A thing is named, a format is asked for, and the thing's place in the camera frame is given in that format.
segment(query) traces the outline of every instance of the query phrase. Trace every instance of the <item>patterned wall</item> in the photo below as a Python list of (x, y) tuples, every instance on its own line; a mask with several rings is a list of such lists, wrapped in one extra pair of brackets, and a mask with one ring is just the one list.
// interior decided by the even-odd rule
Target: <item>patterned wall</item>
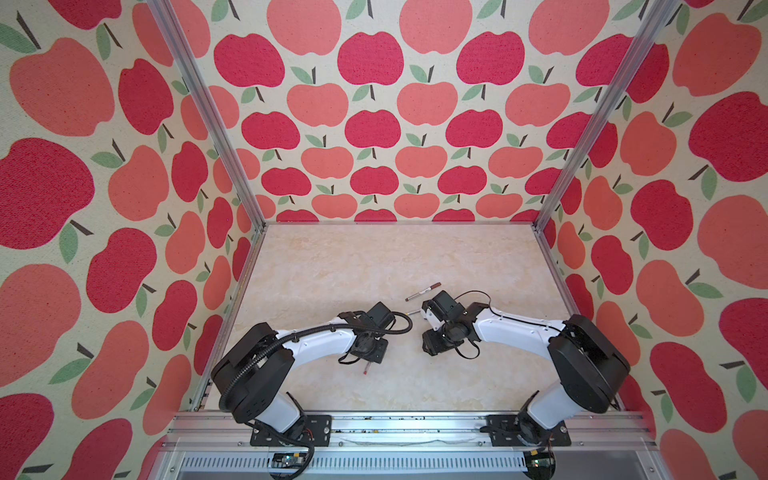
[(624, 99), (616, 154), (553, 216), (565, 282), (632, 364), (621, 396), (676, 480), (768, 478), (766, 13), (681, 4), (650, 52), (669, 52), (661, 89)]
[(0, 479), (146, 478), (250, 221), (146, 3), (0, 2), (0, 24)]
[[(271, 222), (532, 220), (647, 10), (195, 2), (211, 20), (200, 69), (214, 97), (239, 107), (223, 118)], [(648, 68), (665, 61), (662, 51)], [(633, 100), (661, 80), (633, 85)], [(616, 146), (609, 127), (595, 158)]]

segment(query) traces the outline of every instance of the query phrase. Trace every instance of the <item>apple stem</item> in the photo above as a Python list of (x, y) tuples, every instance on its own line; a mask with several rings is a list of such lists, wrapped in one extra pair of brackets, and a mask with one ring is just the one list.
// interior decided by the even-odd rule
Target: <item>apple stem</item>
[(741, 20), (741, 18), (744, 16), (744, 14), (746, 13), (746, 11), (750, 9), (750, 7), (752, 6), (752, 2), (754, 2), (754, 0), (749, 0), (749, 1), (746, 3), (746, 5), (744, 5), (744, 8), (741, 10), (741, 13), (739, 14), (739, 18), (737, 18), (737, 19), (736, 19), (736, 20), (737, 20), (737, 22), (738, 22), (739, 20)]
[(688, 280), (685, 281), (685, 284), (688, 285), (689, 283), (693, 282), (695, 279), (697, 279), (701, 275), (701, 269), (696, 269), (693, 275), (690, 276)]
[(544, 81), (541, 83), (542, 85), (547, 83), (547, 80), (549, 79), (549, 74), (552, 73), (552, 70), (554, 70), (554, 67), (550, 67), (549, 70), (547, 70), (547, 74), (544, 76)]
[(681, 8), (683, 8), (683, 4), (682, 3), (677, 6), (677, 10), (674, 11), (674, 13), (672, 14), (672, 18), (670, 18), (670, 21), (667, 22), (665, 27), (668, 27), (668, 26), (672, 25), (672, 21), (674, 20), (675, 17), (677, 17), (677, 14), (680, 13), (680, 9)]
[(725, 370), (735, 369), (738, 366), (744, 365), (743, 360), (739, 360), (738, 362), (728, 362), (728, 363), (721, 363), (720, 366), (723, 367)]
[(239, 20), (240, 20), (240, 17), (238, 17), (238, 16), (237, 16), (237, 10), (235, 10), (235, 5), (234, 5), (234, 3), (232, 3), (232, 0), (229, 0), (229, 2), (230, 2), (230, 10), (232, 11), (232, 16), (233, 16), (234, 18), (237, 18), (237, 20), (239, 21)]
[(643, 15), (645, 15), (645, 9), (648, 7), (648, 0), (645, 0), (645, 3), (643, 4), (643, 8), (640, 9), (640, 14), (637, 16), (640, 20), (643, 19)]
[(693, 175), (691, 178), (689, 178), (688, 180), (696, 180), (696, 179), (699, 177), (699, 175), (701, 175), (702, 173), (704, 173), (704, 171), (705, 171), (707, 168), (709, 168), (709, 165), (704, 165), (704, 166), (703, 166), (701, 169), (699, 169), (699, 171), (698, 171), (698, 172), (696, 172), (696, 173), (695, 173), (695, 174), (694, 174), (694, 175)]
[(80, 230), (80, 233), (82, 233), (82, 234), (83, 234), (83, 235), (85, 235), (85, 236), (88, 236), (88, 235), (93, 235), (93, 234), (94, 234), (94, 233), (93, 233), (93, 232), (91, 232), (89, 229), (87, 229), (87, 228), (83, 227), (82, 225), (80, 225), (79, 223), (77, 223), (77, 222), (76, 222), (76, 221), (74, 221), (74, 220), (69, 220), (69, 223), (70, 223), (70, 224), (71, 224), (71, 225), (72, 225), (74, 228), (76, 228), (76, 229)]
[(114, 138), (112, 139), (112, 148), (114, 148), (114, 151), (118, 153), (118, 157), (120, 157), (120, 160), (125, 163), (125, 157), (123, 157), (123, 152), (120, 151), (120, 148), (118, 147), (118, 143), (114, 141)]
[(669, 110), (667, 110), (667, 113), (664, 115), (664, 118), (661, 119), (661, 123), (664, 123), (667, 121), (667, 117), (670, 116), (670, 113), (672, 113), (672, 110), (674, 110), (674, 102), (672, 102), (672, 105), (670, 105)]
[(624, 97), (621, 99), (621, 101), (619, 102), (619, 104), (618, 104), (618, 105), (616, 105), (616, 108), (614, 108), (614, 110), (618, 110), (619, 108), (621, 108), (621, 104), (623, 104), (623, 103), (624, 103), (624, 100), (627, 100), (627, 95), (625, 95), (625, 96), (624, 96)]
[(115, 45), (117, 45), (117, 46), (118, 46), (118, 47), (120, 47), (120, 48), (123, 48), (123, 45), (120, 45), (120, 42), (119, 42), (119, 41), (118, 41), (118, 39), (117, 39), (117, 38), (114, 36), (114, 33), (112, 33), (112, 30), (110, 30), (110, 28), (109, 28), (109, 25), (107, 25), (106, 23), (104, 23), (104, 28), (106, 28), (106, 29), (107, 29), (107, 33), (109, 34), (109, 36), (110, 36), (110, 37), (112, 37), (112, 41), (114, 42), (114, 44), (115, 44)]
[(35, 36), (32, 34), (32, 30), (29, 29), (29, 27), (27, 26), (27, 22), (24, 21), (21, 12), (18, 10), (16, 11), (16, 21), (22, 27), (22, 30), (24, 30), (24, 33), (27, 34), (29, 39), (35, 45), (35, 48), (40, 50), (40, 44), (38, 43), (38, 39), (35, 38)]
[(87, 356), (89, 359), (94, 358), (94, 354), (91, 353), (87, 348), (82, 346), (80, 343), (78, 343), (78, 353), (81, 353), (82, 355)]

